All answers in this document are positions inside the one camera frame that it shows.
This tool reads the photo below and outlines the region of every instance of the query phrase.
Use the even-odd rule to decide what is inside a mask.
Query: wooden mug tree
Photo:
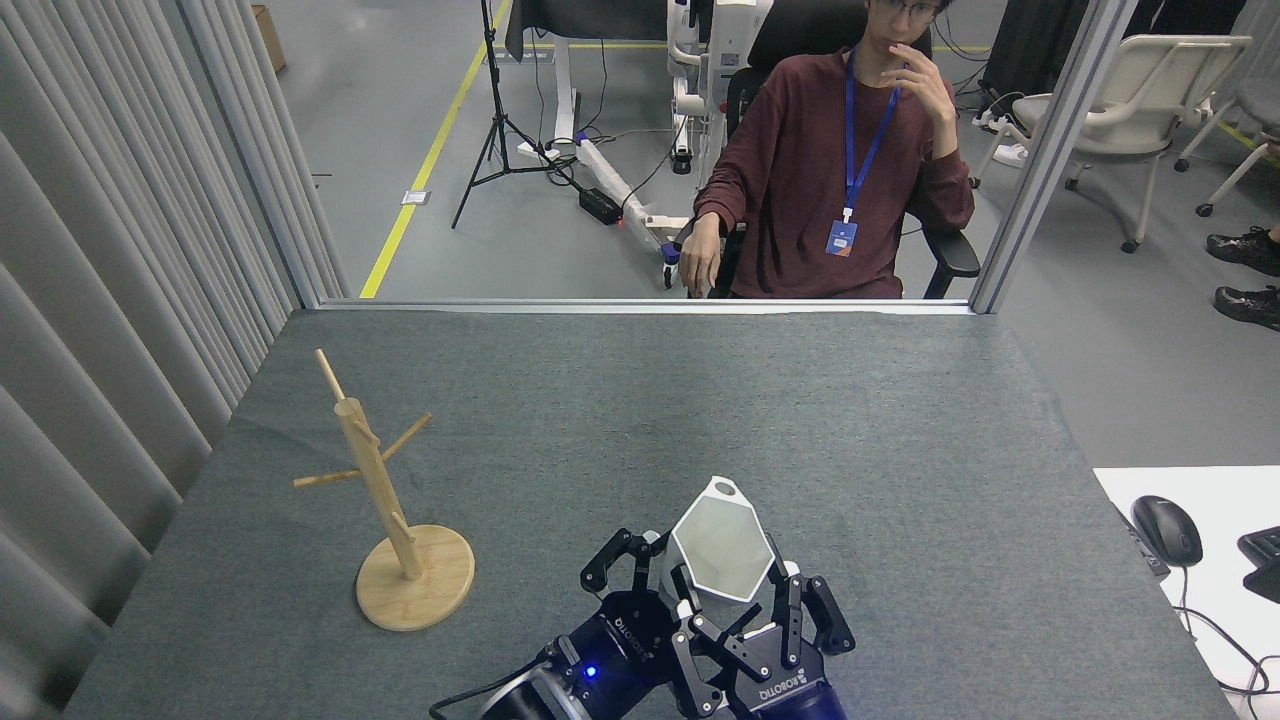
[[[356,575],[360,609],[370,621],[388,630],[420,630],[434,625],[457,610],[471,592],[475,556],[466,538],[449,528],[410,527],[387,474],[387,459],[422,429],[431,415],[420,418],[385,452],[379,452],[381,441],[370,429],[360,401],[342,392],[323,350],[316,350],[316,360],[337,398],[333,411],[358,469],[298,478],[293,487],[364,478],[387,529],[387,539],[374,547]]]

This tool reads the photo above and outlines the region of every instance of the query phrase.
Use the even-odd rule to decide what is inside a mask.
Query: black adapter
[[[577,204],[605,225],[612,225],[622,219],[622,208],[618,208],[618,204],[598,187],[577,191]]]

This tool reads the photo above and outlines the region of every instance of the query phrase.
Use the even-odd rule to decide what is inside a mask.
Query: gray felt tabletop
[[[384,441],[434,415],[388,468],[475,551],[439,625],[356,606],[360,480],[291,484],[352,466],[316,347]],[[584,621],[590,556],[713,474],[829,582],[850,719],[1234,717],[997,318],[394,310],[288,322],[65,716],[426,717]]]

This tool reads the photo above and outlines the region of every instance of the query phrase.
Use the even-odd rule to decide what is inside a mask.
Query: white polygonal cup
[[[685,562],[704,607],[751,602],[773,564],[755,507],[733,480],[718,475],[671,529],[671,541],[664,580]]]

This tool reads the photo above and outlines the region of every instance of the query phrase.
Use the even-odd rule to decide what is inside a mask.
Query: round wooden base
[[[476,574],[471,546],[458,533],[440,525],[413,525],[410,532],[420,578],[404,577],[389,538],[378,543],[356,575],[360,609],[388,630],[421,630],[444,620],[466,600]]]

